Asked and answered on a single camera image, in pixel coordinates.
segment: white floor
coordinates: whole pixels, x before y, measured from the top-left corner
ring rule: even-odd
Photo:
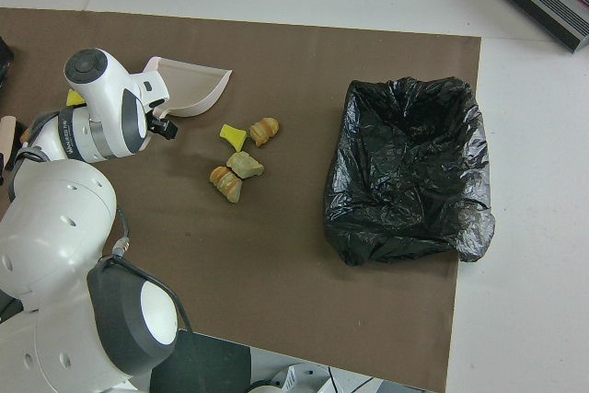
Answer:
[[[447,391],[587,391],[589,50],[567,53],[505,0],[0,0],[0,6],[482,36],[478,101],[497,232],[482,261],[459,267]]]

